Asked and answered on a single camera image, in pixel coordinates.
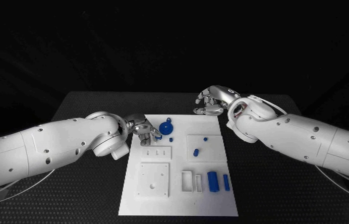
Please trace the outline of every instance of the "black perforated tabletop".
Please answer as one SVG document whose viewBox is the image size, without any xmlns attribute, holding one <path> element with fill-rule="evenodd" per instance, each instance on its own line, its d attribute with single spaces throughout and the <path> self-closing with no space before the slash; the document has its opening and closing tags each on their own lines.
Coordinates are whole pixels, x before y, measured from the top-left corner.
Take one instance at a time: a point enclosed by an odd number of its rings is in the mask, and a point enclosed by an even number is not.
<svg viewBox="0 0 349 224">
<path fill-rule="evenodd" d="M 122 117 L 132 113 L 193 115 L 196 96 L 196 93 L 70 92 L 51 120 L 83 118 L 96 111 Z M 258 96 L 288 113 L 299 114 L 286 95 Z M 95 157 L 87 151 L 34 188 L 0 202 L 0 223 L 347 223 L 349 194 L 314 166 L 272 151 L 259 141 L 245 143 L 224 126 L 226 113 L 217 119 L 239 217 L 118 216 L 128 155 L 113 161 L 109 155 Z M 343 185 L 340 177 L 330 171 L 325 173 Z M 43 176 L 20 180 L 8 196 Z"/>
</svg>

